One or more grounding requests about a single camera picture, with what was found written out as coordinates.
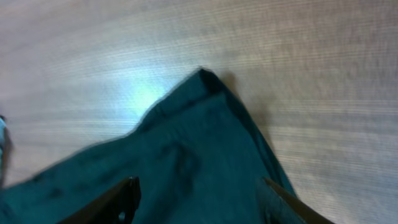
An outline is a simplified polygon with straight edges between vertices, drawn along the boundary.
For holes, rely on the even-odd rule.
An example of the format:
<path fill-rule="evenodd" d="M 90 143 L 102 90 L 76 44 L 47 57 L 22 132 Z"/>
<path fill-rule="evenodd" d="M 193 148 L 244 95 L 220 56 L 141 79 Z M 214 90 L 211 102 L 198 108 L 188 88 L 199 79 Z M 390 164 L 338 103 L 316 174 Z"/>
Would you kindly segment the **black shorts with patterned waistband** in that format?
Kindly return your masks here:
<path fill-rule="evenodd" d="M 240 101 L 199 70 L 128 136 L 97 144 L 1 193 L 2 223 L 57 223 L 128 177 L 135 223 L 260 223 L 256 183 L 294 192 Z"/>

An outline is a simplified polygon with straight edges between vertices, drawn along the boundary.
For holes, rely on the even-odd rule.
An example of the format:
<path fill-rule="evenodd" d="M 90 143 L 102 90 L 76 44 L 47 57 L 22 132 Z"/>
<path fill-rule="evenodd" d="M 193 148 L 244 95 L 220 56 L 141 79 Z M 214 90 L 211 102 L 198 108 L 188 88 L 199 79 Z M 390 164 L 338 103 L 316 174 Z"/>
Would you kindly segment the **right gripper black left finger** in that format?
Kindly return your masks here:
<path fill-rule="evenodd" d="M 141 197 L 139 178 L 128 177 L 59 224 L 131 224 Z"/>

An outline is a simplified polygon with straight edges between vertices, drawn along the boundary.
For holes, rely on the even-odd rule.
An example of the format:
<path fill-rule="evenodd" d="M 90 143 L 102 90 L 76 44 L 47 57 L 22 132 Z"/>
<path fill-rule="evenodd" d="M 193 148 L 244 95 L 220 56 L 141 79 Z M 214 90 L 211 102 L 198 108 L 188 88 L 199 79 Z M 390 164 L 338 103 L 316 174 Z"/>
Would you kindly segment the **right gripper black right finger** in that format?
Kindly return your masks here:
<path fill-rule="evenodd" d="M 333 224 L 270 179 L 256 182 L 256 198 L 263 223 Z"/>

